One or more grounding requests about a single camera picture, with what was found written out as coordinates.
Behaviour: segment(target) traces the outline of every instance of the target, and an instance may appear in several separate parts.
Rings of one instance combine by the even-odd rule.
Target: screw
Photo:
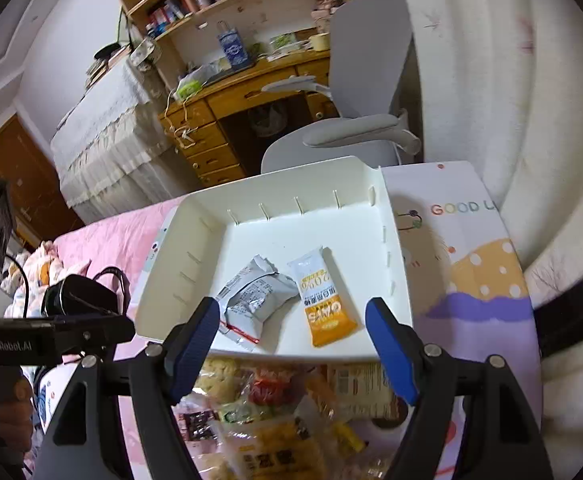
[[[440,346],[429,343],[425,345],[425,355],[429,357],[440,357],[443,354]]]
[[[162,353],[163,347],[162,345],[159,344],[150,343],[149,345],[147,345],[147,348],[145,348],[145,355],[147,355],[148,357],[158,357]]]
[[[97,362],[98,362],[98,357],[96,357],[95,355],[88,355],[88,356],[83,358],[83,360],[81,361],[81,364],[83,365],[83,368],[91,368]]]
[[[500,355],[492,355],[489,358],[489,364],[494,368],[505,368],[505,360]]]

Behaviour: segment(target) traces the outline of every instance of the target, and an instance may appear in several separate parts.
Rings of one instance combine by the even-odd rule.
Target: white plastic tray
[[[398,232],[380,170],[348,156],[266,173],[187,195],[160,242],[136,315],[139,335],[165,339],[203,296],[215,296],[260,254],[279,272],[323,246],[347,312],[359,323],[348,337],[311,344],[298,296],[265,322],[254,356],[291,360],[377,359],[364,328],[364,309],[384,298],[396,319],[412,324]],[[220,333],[216,353],[244,354]]]

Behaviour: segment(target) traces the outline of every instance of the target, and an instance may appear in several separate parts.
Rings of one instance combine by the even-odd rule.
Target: chair backrest
[[[411,39],[406,0],[352,0],[334,13],[329,88],[342,117],[395,111]]]

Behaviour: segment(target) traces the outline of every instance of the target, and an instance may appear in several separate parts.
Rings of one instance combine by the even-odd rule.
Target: pink blanket
[[[94,276],[107,266],[116,266],[124,271],[130,281],[130,293],[138,282],[145,258],[167,213],[178,205],[183,197],[161,202],[137,211],[130,211],[112,218],[90,224],[78,231],[67,233],[56,239],[58,255],[66,267],[77,262],[91,260],[87,276]],[[112,277],[104,277],[104,285],[116,290]],[[137,305],[131,304],[128,315],[133,319]],[[136,355],[146,342],[138,336],[126,344],[119,345],[116,358]],[[122,397],[121,421],[130,462],[143,465],[145,457],[140,445],[132,400]]]

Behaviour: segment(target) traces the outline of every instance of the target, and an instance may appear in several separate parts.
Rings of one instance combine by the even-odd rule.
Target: blue gripper pad
[[[169,397],[177,403],[191,393],[203,367],[220,320],[220,308],[213,298],[203,298],[189,321],[172,329],[166,339],[165,371],[171,384]]]
[[[421,358],[407,334],[412,328],[398,323],[381,298],[367,302],[365,324],[394,393],[414,406],[419,394],[416,374]]]

